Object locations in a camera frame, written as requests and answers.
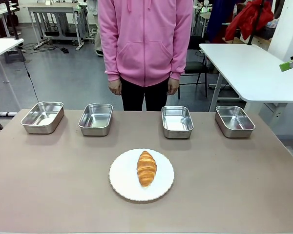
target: cable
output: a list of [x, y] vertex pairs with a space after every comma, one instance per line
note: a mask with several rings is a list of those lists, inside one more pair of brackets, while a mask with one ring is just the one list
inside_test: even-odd
[[21, 51], [21, 55], [22, 55], [22, 57], [23, 57], [23, 63], [24, 63], [24, 66], [25, 66], [25, 69], [26, 69], [26, 72], [27, 72], [28, 78], [30, 79], [31, 85], [33, 86], [33, 90], [34, 90], [34, 93], [35, 93], [35, 96], [36, 96], [37, 102], [39, 102], [38, 97], [37, 97], [37, 94], [36, 94], [35, 86], [34, 86], [34, 83], [33, 83], [32, 79], [31, 79], [31, 77], [30, 77], [30, 74], [29, 74], [29, 72], [28, 72], [28, 70], [27, 70], [26, 63], [25, 63], [25, 57], [24, 57], [22, 51]]
[[31, 54], [34, 54], [34, 53], [41, 53], [41, 52], [52, 51], [52, 50], [55, 50], [55, 49], [57, 49], [57, 48], [58, 48], [58, 47], [57, 47], [56, 45], [45, 45], [45, 46], [41, 47], [41, 49], [40, 49], [40, 48], [38, 48], [38, 49], [36, 49], [36, 50], [34, 50], [34, 49], [29, 49], [29, 50], [34, 50], [34, 52], [27, 52], [26, 50], [23, 50], [23, 51], [24, 51], [25, 54], [27, 54], [27, 55], [31, 55]]
[[36, 47], [37, 45], [38, 45], [37, 43], [26, 44], [22, 47], [22, 51], [27, 55], [31, 55], [34, 53], [52, 51], [52, 50], [55, 50], [58, 48], [58, 46], [56, 46], [56, 45], [43, 45], [40, 48], [34, 49], [34, 47]]

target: stainless steel tray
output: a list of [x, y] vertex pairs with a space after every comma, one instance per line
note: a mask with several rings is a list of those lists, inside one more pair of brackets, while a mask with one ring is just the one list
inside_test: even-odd
[[215, 119], [228, 138], [248, 138], [255, 129], [251, 119], [238, 106], [217, 106]]
[[113, 106], [110, 104], [87, 105], [79, 120], [84, 136], [106, 136], [109, 132]]
[[166, 138], [187, 139], [191, 136], [193, 122], [186, 107], [164, 106], [162, 120]]
[[61, 102], [38, 102], [21, 120], [21, 125], [31, 134], [50, 134], [64, 116]]

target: plate rim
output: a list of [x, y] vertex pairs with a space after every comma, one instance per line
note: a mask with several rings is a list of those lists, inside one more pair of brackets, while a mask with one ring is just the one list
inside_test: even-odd
[[113, 184], [112, 184], [112, 182], [111, 182], [111, 178], [110, 178], [110, 171], [111, 171], [112, 165], [113, 165], [113, 163], [115, 162], [115, 160], [118, 159], [118, 157], [120, 157], [120, 156], [123, 155], [124, 153], [127, 153], [127, 152], [132, 151], [132, 150], [145, 150], [145, 151], [147, 151], [147, 150], [152, 150], [152, 149], [137, 148], [137, 149], [127, 150], [127, 151], [121, 153], [119, 156], [117, 156], [117, 157], [114, 159], [114, 161], [111, 163], [111, 165], [110, 165], [110, 167], [109, 167], [109, 171], [108, 171], [108, 180], [109, 180], [110, 185], [111, 185], [112, 188], [114, 189], [114, 191], [117, 192], [120, 196], [122, 196], [122, 197], [124, 197], [124, 198], [126, 198], [126, 199], [128, 199], [128, 200], [131, 200], [131, 201], [142, 201], [142, 202], [153, 201], [153, 200], [156, 200], [156, 199], [158, 199], [158, 198], [164, 196], [164, 195], [165, 195], [165, 194], [171, 189], [171, 187], [172, 187], [172, 185], [173, 185], [173, 183], [174, 183], [174, 181], [175, 181], [175, 171], [174, 171], [174, 167], [172, 166], [172, 163], [170, 162], [169, 158], [166, 157], [164, 154], [162, 154], [162, 153], [156, 151], [156, 150], [152, 150], [152, 151], [156, 151], [156, 152], [158, 152], [159, 154], [161, 154], [162, 156], [164, 156], [164, 157], [168, 160], [168, 162], [171, 164], [171, 167], [172, 167], [172, 175], [173, 175], [173, 179], [172, 179], [171, 185], [169, 186], [169, 188], [168, 188], [163, 194], [159, 195], [158, 197], [152, 198], [152, 199], [147, 199], [147, 200], [136, 200], [136, 199], [131, 199], [131, 198], [129, 198], [129, 197], [126, 197], [126, 196], [120, 194], [120, 193], [114, 188], [114, 186], [113, 186]]

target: hoodie zipper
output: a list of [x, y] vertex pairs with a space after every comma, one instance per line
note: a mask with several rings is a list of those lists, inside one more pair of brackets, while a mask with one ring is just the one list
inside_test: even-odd
[[143, 57], [144, 57], [144, 80], [143, 80], [143, 87], [146, 86], [146, 13], [145, 13], [145, 2], [143, 0]]

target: green object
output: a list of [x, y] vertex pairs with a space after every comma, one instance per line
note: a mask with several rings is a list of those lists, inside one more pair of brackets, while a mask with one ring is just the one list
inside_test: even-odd
[[293, 60], [280, 64], [280, 69], [282, 72], [288, 71], [293, 68]]

